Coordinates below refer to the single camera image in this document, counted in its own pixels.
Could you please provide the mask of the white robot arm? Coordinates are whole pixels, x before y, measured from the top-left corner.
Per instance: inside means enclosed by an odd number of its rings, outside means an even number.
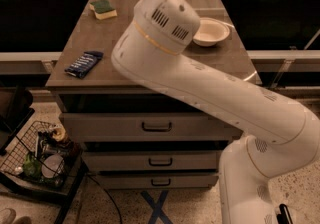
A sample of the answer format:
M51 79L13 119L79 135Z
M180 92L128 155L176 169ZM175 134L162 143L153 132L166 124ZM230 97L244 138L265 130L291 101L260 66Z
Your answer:
M223 224L278 224L268 181L318 160L320 121L293 99L186 57L199 26L185 0L139 0L112 64L134 82L242 130L220 157Z

